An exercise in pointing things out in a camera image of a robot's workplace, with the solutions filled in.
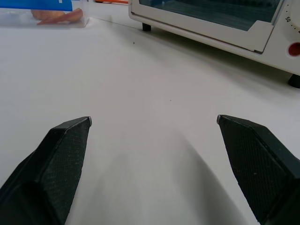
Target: plastic container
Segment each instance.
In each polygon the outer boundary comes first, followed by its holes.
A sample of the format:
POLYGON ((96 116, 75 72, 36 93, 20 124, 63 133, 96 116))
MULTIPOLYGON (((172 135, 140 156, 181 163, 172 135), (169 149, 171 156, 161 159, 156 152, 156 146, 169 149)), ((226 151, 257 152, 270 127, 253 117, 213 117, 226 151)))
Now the plastic container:
POLYGON ((85 27, 87 0, 0 0, 0 26, 85 27))

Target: oven foot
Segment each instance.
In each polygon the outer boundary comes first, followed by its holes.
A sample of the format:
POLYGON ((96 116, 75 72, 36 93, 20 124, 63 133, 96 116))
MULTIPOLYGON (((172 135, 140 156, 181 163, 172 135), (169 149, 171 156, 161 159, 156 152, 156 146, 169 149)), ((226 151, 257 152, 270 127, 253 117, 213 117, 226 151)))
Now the oven foot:
POLYGON ((300 76, 293 74, 288 83, 294 88, 300 88, 300 76))
POLYGON ((143 31, 151 31, 151 25, 142 23, 142 30, 143 31))

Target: red button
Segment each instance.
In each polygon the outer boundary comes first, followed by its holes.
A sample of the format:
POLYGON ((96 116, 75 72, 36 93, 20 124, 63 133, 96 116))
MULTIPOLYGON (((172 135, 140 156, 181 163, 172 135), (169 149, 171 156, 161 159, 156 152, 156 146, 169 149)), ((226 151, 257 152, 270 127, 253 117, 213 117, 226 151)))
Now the red button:
POLYGON ((298 56, 300 55, 300 43, 294 43, 289 48, 289 54, 291 56, 298 56))

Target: white table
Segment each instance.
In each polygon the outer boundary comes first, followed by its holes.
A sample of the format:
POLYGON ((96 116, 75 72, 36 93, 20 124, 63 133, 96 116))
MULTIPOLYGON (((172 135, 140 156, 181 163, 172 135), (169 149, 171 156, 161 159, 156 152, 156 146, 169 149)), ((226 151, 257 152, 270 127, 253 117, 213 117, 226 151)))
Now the white table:
POLYGON ((50 128, 91 116, 68 225, 256 225, 216 118, 264 124, 300 158, 290 74, 91 8, 114 23, 0 29, 0 186, 50 128))

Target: toaster oven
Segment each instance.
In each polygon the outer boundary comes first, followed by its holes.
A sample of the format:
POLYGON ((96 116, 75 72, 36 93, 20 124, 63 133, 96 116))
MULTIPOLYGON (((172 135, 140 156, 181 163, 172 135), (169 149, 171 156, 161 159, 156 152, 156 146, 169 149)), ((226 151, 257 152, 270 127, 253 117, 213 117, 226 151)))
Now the toaster oven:
POLYGON ((300 88, 300 0, 129 0, 129 16, 290 72, 300 88))

